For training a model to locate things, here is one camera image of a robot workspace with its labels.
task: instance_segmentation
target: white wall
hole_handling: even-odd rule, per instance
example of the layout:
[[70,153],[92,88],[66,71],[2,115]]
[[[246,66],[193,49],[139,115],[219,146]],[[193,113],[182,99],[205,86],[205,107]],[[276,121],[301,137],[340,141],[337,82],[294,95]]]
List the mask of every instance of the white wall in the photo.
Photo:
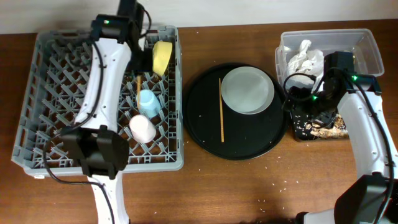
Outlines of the white wall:
[[[0,0],[0,34],[85,28],[118,0]],[[397,0],[141,0],[154,24],[177,27],[398,18]]]

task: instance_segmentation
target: black round tray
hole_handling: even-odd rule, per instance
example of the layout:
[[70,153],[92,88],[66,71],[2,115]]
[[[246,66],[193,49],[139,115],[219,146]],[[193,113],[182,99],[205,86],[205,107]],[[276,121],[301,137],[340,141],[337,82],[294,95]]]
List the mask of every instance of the black round tray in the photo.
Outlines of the black round tray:
[[285,95],[271,78],[275,94],[272,103],[261,113],[245,115],[233,111],[223,101],[224,143],[221,142],[221,81],[232,69],[250,66],[227,63],[215,66],[198,77],[183,99],[183,122],[192,139],[206,151],[224,159],[252,159],[270,151],[288,128],[288,113],[282,110]]

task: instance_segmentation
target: light blue cup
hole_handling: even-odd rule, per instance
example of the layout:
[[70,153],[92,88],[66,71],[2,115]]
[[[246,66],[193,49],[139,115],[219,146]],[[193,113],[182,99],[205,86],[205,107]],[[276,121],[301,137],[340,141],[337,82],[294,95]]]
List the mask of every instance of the light blue cup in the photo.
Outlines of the light blue cup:
[[159,114],[161,107],[154,92],[150,90],[141,90],[139,96],[139,104],[141,106],[139,110],[140,114],[146,115],[149,119]]

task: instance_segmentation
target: crumpled tissue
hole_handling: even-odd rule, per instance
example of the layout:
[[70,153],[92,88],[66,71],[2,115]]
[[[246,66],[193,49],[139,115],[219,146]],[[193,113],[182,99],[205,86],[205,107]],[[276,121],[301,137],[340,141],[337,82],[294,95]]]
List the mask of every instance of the crumpled tissue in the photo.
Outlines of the crumpled tissue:
[[304,76],[297,75],[291,78],[293,85],[298,87],[312,86],[312,91],[314,92],[323,76],[323,52],[318,49],[308,50],[310,46],[310,40],[303,40],[300,44],[300,52],[290,59],[287,66],[289,75],[298,72],[315,75],[317,77],[315,84],[311,79]]

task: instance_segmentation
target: wooden stick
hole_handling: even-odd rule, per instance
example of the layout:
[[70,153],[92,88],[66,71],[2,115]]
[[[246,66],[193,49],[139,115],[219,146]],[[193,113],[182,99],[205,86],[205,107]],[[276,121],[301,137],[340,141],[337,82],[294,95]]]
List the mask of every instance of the wooden stick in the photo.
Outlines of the wooden stick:
[[141,76],[137,76],[137,108],[140,110],[141,106],[139,104],[139,100],[140,100],[140,92],[141,92]]
[[224,121],[223,121],[223,99],[221,97],[221,79],[218,79],[218,90],[220,93],[220,121],[221,121],[221,142],[224,142]]

